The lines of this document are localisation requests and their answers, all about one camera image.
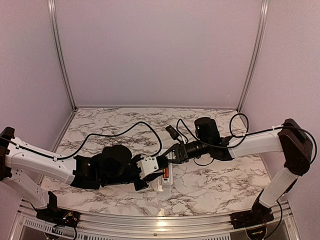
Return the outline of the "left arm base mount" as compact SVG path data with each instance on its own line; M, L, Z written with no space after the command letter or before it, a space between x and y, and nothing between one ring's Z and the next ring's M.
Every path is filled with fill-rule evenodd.
M51 191L48 192L48 203L43 209L36 209L36 217L40 220L50 222L56 226L67 226L76 228L78 226L80 213L58 207L57 196Z

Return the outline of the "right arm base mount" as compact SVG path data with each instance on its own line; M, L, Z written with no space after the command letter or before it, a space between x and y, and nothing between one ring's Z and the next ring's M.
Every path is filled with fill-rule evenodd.
M250 210L232 213L230 219L234 229L241 229L265 224L275 218L271 208L263 206L256 200Z

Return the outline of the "white remote control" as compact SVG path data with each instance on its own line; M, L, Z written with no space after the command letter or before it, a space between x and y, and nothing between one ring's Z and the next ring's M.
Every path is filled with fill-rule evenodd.
M162 177L160 178L160 183L162 186L172 186L173 185L173 164L169 163L168 166L162 169Z

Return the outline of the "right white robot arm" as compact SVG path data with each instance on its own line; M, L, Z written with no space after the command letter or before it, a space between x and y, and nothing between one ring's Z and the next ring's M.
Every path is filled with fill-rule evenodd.
M318 146L315 138L291 118L279 126L245 133L243 136L221 137L216 121L209 117L195 120L197 140L172 145L156 158L160 169L170 163L182 164L190 159L209 154L214 160L231 161L254 154L269 152L283 153L285 163L270 184L260 193L247 219L258 224L267 216L267 209L296 183L310 169L317 156Z

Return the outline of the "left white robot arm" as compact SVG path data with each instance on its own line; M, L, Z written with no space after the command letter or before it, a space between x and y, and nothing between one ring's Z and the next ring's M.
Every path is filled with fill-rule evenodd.
M0 134L0 179L21 191L23 198L53 223L63 219L54 193L41 189L24 174L24 170L54 178L74 188L98 190L105 186L133 184L143 190L149 182L163 175L155 156L133 156L123 145L104 147L92 157L70 156L27 144L6 127Z

